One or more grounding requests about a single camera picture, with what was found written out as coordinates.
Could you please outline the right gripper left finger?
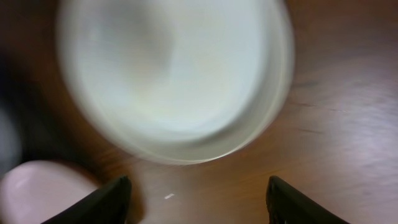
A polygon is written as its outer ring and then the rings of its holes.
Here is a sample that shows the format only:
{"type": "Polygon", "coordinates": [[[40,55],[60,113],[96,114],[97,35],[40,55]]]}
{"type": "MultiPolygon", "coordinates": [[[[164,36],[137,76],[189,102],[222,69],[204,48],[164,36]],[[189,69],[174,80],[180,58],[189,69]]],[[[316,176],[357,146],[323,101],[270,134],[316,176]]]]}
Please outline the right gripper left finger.
{"type": "Polygon", "coordinates": [[[132,184],[120,176],[43,224],[124,224],[132,184]]]}

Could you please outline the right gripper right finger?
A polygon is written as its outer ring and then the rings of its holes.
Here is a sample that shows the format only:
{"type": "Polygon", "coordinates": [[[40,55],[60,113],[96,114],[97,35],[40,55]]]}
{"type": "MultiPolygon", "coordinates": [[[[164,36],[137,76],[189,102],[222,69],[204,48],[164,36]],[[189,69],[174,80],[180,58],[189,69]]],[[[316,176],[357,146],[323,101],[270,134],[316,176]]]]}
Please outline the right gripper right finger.
{"type": "Polygon", "coordinates": [[[275,175],[269,178],[266,205],[270,224],[348,224],[275,175]]]}

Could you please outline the white plate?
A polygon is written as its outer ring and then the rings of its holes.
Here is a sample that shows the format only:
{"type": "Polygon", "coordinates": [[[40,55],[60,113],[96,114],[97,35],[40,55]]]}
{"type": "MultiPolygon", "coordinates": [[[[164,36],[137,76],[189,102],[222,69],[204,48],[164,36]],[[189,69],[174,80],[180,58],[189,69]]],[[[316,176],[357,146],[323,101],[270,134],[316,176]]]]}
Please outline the white plate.
{"type": "Polygon", "coordinates": [[[1,223],[43,223],[99,186],[94,175],[75,164],[25,162],[1,179],[1,223]]]}
{"type": "Polygon", "coordinates": [[[283,1],[61,1],[57,53],[88,122],[165,164],[212,161],[255,140],[294,69],[283,1]]]}

